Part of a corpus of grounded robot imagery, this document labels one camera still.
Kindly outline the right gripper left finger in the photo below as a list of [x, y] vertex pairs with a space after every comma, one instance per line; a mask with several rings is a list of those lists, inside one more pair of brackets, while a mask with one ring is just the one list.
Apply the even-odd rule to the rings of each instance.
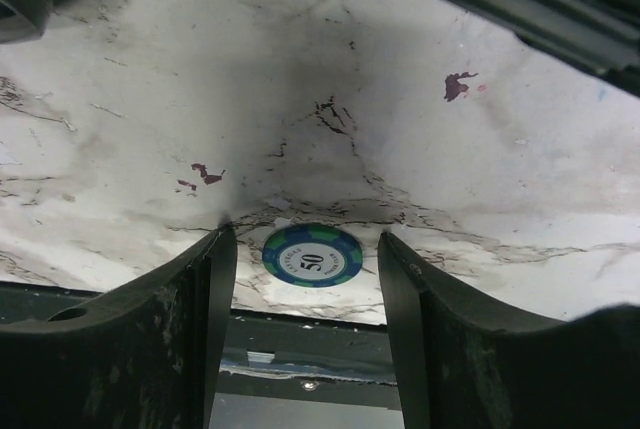
[[1, 328], [5, 428], [206, 428], [237, 267], [223, 226], [129, 283]]

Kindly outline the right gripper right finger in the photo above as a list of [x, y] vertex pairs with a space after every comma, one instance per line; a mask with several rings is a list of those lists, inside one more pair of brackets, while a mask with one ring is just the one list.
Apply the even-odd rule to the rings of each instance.
[[561, 321], [499, 301], [391, 233], [378, 270], [408, 428], [635, 428], [639, 310]]

